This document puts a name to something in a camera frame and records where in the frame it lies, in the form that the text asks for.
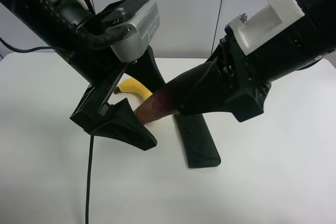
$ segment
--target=banana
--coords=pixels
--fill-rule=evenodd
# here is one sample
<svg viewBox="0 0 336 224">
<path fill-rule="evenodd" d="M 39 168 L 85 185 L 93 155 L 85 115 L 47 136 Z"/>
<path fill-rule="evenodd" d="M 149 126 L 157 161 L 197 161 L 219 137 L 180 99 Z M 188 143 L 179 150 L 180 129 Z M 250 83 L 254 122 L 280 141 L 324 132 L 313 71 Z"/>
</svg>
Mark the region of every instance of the banana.
<svg viewBox="0 0 336 224">
<path fill-rule="evenodd" d="M 121 82 L 119 86 L 114 89 L 113 93 L 135 93 L 140 95 L 143 100 L 146 100 L 152 95 L 151 91 L 149 91 L 144 85 L 142 85 L 138 80 L 135 80 L 133 77 Z"/>
</svg>

